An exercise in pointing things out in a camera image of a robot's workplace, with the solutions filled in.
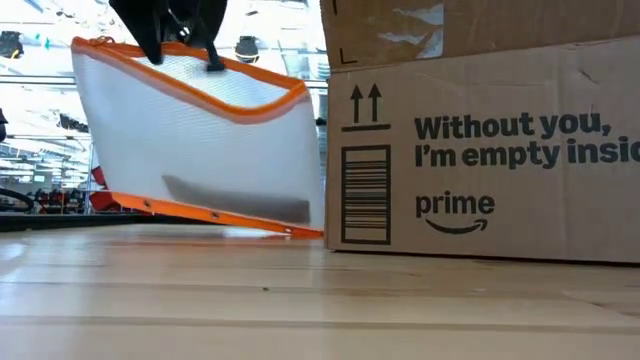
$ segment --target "orange trim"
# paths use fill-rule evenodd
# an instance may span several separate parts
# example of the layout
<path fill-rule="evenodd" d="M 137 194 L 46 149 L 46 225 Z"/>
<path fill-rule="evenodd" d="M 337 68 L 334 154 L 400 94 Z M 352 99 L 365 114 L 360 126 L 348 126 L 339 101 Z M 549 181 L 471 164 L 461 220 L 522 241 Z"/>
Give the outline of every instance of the orange trim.
<path fill-rule="evenodd" d="M 199 206 L 164 200 L 154 200 L 142 196 L 116 192 L 112 192 L 111 195 L 113 196 L 113 199 L 123 207 L 145 212 L 206 221 L 214 224 L 262 229 L 282 234 L 291 234 L 295 237 L 320 238 L 324 234 L 321 230 L 314 230 L 277 221 L 262 220 Z"/>
<path fill-rule="evenodd" d="M 105 62 L 163 93 L 206 111 L 215 114 L 222 113 L 225 118 L 238 124 L 266 122 L 285 113 L 298 102 L 310 101 L 310 95 L 304 81 L 227 58 L 221 58 L 227 69 L 287 89 L 288 92 L 278 100 L 265 105 L 252 108 L 235 106 L 135 61 L 132 58 L 145 56 L 142 49 L 137 46 L 117 44 L 111 38 L 86 40 L 76 37 L 71 44 L 71 51 Z M 182 43 L 164 43 L 162 44 L 162 53 L 173 56 L 191 56 L 208 61 L 205 50 L 193 49 Z"/>

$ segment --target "cardboard box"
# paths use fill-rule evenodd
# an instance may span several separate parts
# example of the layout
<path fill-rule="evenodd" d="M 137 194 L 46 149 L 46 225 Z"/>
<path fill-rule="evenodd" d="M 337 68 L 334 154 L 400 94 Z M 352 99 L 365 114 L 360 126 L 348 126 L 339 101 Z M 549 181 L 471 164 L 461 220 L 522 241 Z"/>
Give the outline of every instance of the cardboard box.
<path fill-rule="evenodd" d="M 327 246 L 640 262 L 638 64 L 630 37 L 332 74 Z"/>
<path fill-rule="evenodd" d="M 640 34 L 637 0 L 321 0 L 333 71 Z"/>

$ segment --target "wooden floor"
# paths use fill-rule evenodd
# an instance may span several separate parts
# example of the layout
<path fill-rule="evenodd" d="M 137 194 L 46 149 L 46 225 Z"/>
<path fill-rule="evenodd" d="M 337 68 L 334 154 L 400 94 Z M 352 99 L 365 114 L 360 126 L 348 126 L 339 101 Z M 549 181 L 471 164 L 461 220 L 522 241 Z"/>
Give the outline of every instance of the wooden floor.
<path fill-rule="evenodd" d="M 640 359 L 640 270 L 248 230 L 0 235 L 0 359 Z"/>

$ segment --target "mesh bag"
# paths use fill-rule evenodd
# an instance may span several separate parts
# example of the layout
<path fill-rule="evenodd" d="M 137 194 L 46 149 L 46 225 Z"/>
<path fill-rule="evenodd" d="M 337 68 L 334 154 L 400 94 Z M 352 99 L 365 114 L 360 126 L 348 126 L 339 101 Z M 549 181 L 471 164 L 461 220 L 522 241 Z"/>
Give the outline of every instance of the mesh bag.
<path fill-rule="evenodd" d="M 114 198 L 125 207 L 296 234 L 321 234 L 323 190 L 304 82 L 207 53 L 76 38 L 73 69 Z"/>

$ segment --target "barcode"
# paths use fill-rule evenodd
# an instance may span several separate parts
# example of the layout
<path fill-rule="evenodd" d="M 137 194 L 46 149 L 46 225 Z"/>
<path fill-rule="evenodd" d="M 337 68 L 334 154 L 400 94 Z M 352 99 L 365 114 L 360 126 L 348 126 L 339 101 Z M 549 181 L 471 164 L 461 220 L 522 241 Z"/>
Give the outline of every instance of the barcode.
<path fill-rule="evenodd" d="M 342 149 L 342 242 L 391 244 L 391 147 Z"/>

